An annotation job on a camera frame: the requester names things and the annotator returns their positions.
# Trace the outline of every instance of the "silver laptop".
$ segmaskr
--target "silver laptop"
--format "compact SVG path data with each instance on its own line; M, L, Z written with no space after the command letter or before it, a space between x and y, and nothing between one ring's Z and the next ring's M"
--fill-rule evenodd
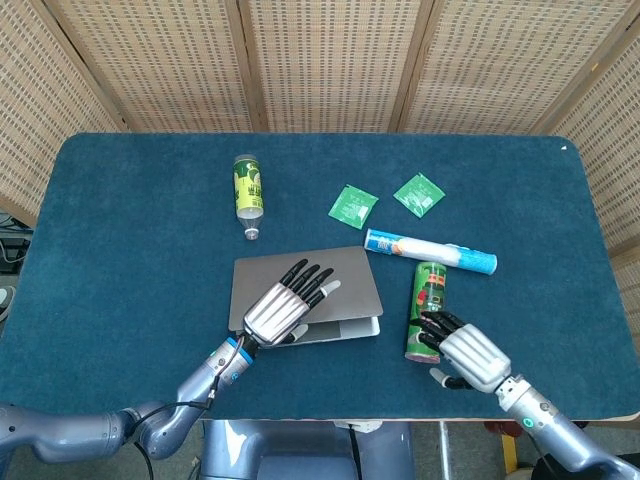
M303 319L309 330L294 345L370 337L380 333L382 305L362 247L311 250L266 257L239 258L233 269L229 330L242 331L246 311L299 260L335 271L326 282L342 285Z

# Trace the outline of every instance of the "green snack packet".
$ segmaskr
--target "green snack packet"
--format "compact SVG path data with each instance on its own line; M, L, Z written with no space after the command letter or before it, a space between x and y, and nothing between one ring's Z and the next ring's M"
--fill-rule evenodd
M422 218L431 207L438 203L444 192L427 177L418 173L393 194L396 200L407 207L413 214Z
M347 185L342 189L340 196L331 207L329 216L362 230L364 222L377 201L378 197Z

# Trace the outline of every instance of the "bottle cap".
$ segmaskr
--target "bottle cap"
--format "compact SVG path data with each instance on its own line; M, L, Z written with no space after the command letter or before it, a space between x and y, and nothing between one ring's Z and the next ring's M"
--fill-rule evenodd
M255 240L258 238L258 229L257 228L247 228L244 231L244 236L247 237L247 240Z

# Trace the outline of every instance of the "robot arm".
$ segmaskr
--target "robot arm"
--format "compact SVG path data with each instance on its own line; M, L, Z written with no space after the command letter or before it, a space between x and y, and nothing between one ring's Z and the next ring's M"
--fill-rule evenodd
M249 309L244 317L245 331L237 339L227 338L205 360L179 387L173 404L155 402L116 413L73 416L0 404L0 478L11 453L20 445L31 445L45 463L111 456L125 442L136 439L151 458L175 453L216 394L253 363L258 348L287 341L302 317L340 286L337 280L321 286L332 269L309 281L319 265L298 276L306 263L303 259L294 265Z
M500 407L568 471L599 467L608 479L640 480L640 470L596 445L522 376L511 376L511 361L473 325L446 312L425 312L420 340L441 352L462 375L432 369L443 386L495 393Z

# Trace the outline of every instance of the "table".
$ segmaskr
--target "table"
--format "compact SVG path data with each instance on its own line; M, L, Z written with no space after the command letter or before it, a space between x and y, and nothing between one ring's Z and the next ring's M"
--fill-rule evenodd
M231 164L261 163L249 242ZM393 198L417 172L446 197ZM237 257L360 245L327 216L345 184L380 198L367 227L495 253L450 269L447 306L574 419L638 411L638 363L576 148L561 137L80 134L62 147L0 343L0 401L58 413L172 401L227 334ZM261 352L216 418L501 418L403 357L415 261L369 253L381 333Z

